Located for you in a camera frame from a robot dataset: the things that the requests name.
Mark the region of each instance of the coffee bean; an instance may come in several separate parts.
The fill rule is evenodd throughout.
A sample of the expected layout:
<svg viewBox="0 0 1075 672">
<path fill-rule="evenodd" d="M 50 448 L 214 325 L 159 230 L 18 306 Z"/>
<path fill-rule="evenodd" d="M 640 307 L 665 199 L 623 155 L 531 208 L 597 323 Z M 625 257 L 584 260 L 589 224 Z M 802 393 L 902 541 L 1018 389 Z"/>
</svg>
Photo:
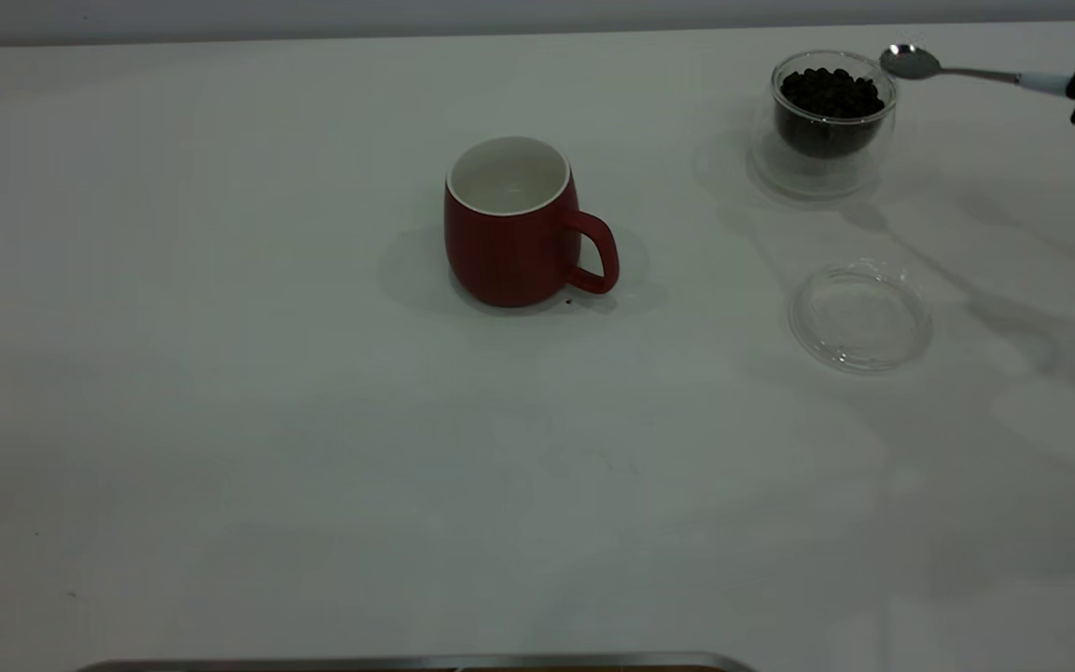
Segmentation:
<svg viewBox="0 0 1075 672">
<path fill-rule="evenodd" d="M 790 73 L 782 81 L 780 90 L 799 110 L 823 117 L 866 117 L 885 108 L 874 81 L 863 76 L 854 80 L 843 68 L 833 72 L 806 68 L 802 73 Z"/>
</svg>

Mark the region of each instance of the gray wall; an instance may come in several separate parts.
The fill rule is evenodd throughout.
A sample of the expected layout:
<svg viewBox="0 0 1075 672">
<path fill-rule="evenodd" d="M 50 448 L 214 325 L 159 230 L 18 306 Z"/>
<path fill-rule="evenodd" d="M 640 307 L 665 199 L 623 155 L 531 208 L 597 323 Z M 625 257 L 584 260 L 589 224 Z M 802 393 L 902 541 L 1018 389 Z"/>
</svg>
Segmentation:
<svg viewBox="0 0 1075 672">
<path fill-rule="evenodd" d="M 0 44 L 1075 18 L 1075 0 L 0 0 Z"/>
</svg>

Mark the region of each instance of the red mug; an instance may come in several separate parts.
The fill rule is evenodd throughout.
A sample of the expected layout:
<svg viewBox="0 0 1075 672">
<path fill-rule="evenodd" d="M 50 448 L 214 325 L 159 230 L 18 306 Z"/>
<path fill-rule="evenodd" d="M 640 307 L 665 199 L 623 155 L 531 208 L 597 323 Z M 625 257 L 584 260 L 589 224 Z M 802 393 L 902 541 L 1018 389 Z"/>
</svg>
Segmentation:
<svg viewBox="0 0 1075 672">
<path fill-rule="evenodd" d="M 600 251 L 603 276 L 579 268 L 579 234 Z M 525 306 L 571 284 L 608 292 L 619 276 L 608 225 L 579 212 L 562 153 L 532 138 L 467 149 L 447 173 L 447 259 L 460 284 L 493 306 Z"/>
</svg>

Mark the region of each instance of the mug rim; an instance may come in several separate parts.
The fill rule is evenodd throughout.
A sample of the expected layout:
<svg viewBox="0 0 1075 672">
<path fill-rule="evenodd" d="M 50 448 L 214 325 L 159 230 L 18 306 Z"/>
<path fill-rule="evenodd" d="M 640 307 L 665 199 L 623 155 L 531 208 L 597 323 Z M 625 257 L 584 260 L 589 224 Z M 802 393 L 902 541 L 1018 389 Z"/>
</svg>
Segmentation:
<svg viewBox="0 0 1075 672">
<path fill-rule="evenodd" d="M 554 153 L 558 154 L 558 157 L 562 159 L 562 184 L 560 184 L 559 188 L 555 190 L 555 194 L 551 195 L 549 199 L 542 201 L 542 203 L 539 203 L 531 209 L 516 210 L 516 212 L 508 212 L 508 213 L 493 213 L 490 212 L 490 210 L 475 208 L 475 205 L 472 205 L 467 201 L 462 200 L 462 197 L 457 194 L 456 189 L 452 186 L 452 177 L 454 177 L 454 172 L 456 171 L 456 167 L 459 166 L 459 161 L 461 161 L 463 157 L 467 156 L 467 154 L 470 154 L 471 152 L 483 147 L 483 145 L 489 145 L 491 144 L 491 142 L 499 142 L 502 140 L 526 140 L 529 142 L 536 142 L 538 145 L 543 145 L 543 147 L 546 147 L 547 149 L 554 149 Z M 478 141 L 476 144 L 471 145 L 470 147 L 463 149 L 462 153 L 459 154 L 459 158 L 454 160 L 449 169 L 447 169 L 447 195 L 450 195 L 452 199 L 456 200 L 456 202 L 462 205 L 462 208 L 470 210 L 470 212 L 482 214 L 482 216 L 511 217 L 511 216 L 526 216 L 529 213 L 536 213 L 538 210 L 545 209 L 547 205 L 558 200 L 559 196 L 562 196 L 563 192 L 567 191 L 567 186 L 570 183 L 571 183 L 571 160 L 567 158 L 567 154 L 563 154 L 562 149 L 555 147 L 555 145 L 550 144 L 550 142 L 542 140 L 541 138 L 534 138 L 532 135 L 499 135 L 496 138 L 489 138 L 487 140 Z"/>
</svg>

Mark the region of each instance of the spoon bowl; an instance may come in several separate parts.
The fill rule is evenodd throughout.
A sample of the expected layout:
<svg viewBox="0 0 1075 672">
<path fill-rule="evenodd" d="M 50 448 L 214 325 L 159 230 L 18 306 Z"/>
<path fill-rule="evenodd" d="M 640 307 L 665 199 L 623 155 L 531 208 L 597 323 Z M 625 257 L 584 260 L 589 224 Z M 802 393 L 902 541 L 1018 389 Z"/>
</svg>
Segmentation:
<svg viewBox="0 0 1075 672">
<path fill-rule="evenodd" d="M 914 44 L 891 44 L 878 62 L 884 71 L 900 80 L 930 80 L 944 72 L 937 57 Z"/>
</svg>

